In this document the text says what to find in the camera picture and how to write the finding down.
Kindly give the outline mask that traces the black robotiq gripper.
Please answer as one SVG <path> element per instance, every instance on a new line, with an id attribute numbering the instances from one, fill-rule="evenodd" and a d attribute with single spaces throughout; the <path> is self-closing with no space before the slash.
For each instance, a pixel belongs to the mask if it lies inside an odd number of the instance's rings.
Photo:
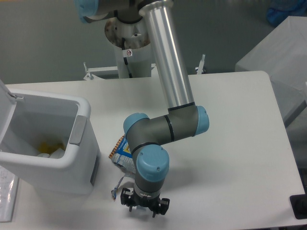
<path id="1" fill-rule="evenodd" d="M 132 211 L 133 207 L 141 206 L 151 209 L 153 212 L 152 217 L 156 215 L 165 215 L 169 209 L 170 199 L 159 198 L 157 196 L 140 196 L 136 190 L 132 191 L 128 188 L 123 188 L 120 195 L 120 201 L 122 205 L 129 208 L 129 212 Z"/>

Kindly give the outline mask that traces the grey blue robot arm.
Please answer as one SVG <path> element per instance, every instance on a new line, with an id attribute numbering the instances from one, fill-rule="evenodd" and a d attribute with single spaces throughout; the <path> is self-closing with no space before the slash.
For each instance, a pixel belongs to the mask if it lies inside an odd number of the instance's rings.
<path id="1" fill-rule="evenodd" d="M 161 188 L 169 170 L 164 144 L 193 137 L 209 129 L 209 117 L 194 102 L 188 74 L 178 47 L 171 15 L 171 0 L 77 0 L 78 16 L 85 23 L 103 20 L 114 13 L 124 23 L 145 21 L 153 46 L 156 66 L 168 114 L 149 118 L 144 113 L 128 116 L 123 124 L 135 165 L 134 189 L 123 188 L 121 203 L 132 209 L 150 209 L 164 215 L 170 200 L 161 198 Z"/>

